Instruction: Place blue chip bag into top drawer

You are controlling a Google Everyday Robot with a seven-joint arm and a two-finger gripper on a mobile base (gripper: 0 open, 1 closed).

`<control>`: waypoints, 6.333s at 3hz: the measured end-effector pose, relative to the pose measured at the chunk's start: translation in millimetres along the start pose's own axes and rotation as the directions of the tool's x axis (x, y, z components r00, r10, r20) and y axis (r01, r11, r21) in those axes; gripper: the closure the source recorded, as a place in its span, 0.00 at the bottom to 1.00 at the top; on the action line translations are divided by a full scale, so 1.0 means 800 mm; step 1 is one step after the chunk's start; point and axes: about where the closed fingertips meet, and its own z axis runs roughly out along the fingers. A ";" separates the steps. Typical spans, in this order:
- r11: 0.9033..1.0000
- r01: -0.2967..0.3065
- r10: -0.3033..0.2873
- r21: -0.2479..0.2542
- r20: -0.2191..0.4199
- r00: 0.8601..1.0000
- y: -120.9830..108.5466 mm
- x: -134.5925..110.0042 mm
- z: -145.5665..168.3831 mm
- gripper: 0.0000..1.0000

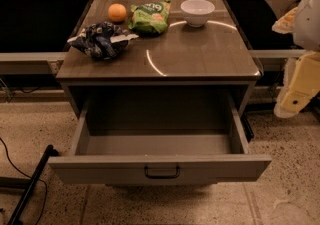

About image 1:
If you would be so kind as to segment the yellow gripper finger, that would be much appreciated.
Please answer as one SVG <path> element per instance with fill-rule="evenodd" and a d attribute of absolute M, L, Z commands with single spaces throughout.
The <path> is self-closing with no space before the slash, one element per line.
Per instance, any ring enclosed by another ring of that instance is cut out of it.
<path fill-rule="evenodd" d="M 277 20 L 273 26 L 272 30 L 280 34 L 288 34 L 293 32 L 294 18 L 297 8 L 291 9 L 285 15 L 283 15 L 279 20 Z"/>
<path fill-rule="evenodd" d="M 290 118 L 305 108 L 320 92 L 320 53 L 305 51 L 289 58 L 284 68 L 283 87 L 274 107 L 279 118 Z"/>

